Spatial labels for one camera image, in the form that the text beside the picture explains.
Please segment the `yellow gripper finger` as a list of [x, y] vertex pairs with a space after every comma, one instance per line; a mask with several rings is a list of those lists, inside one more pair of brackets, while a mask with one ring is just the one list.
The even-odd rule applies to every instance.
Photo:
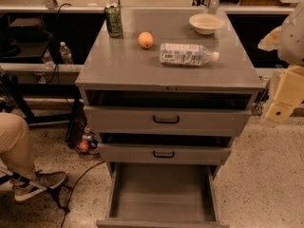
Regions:
[[263, 39], [260, 40], [257, 47], [264, 51], [272, 51], [279, 48], [279, 36], [281, 27], [271, 30]]
[[291, 65], [278, 75], [278, 84], [265, 118], [285, 122], [304, 101], [304, 67]]

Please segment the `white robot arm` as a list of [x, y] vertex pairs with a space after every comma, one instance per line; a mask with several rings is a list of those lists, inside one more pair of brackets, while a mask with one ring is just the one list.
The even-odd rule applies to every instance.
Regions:
[[257, 46], [265, 51], [277, 51], [278, 59], [289, 64], [277, 76], [278, 83], [271, 103], [264, 113], [273, 123], [283, 123], [304, 101], [304, 1], [269, 32]]

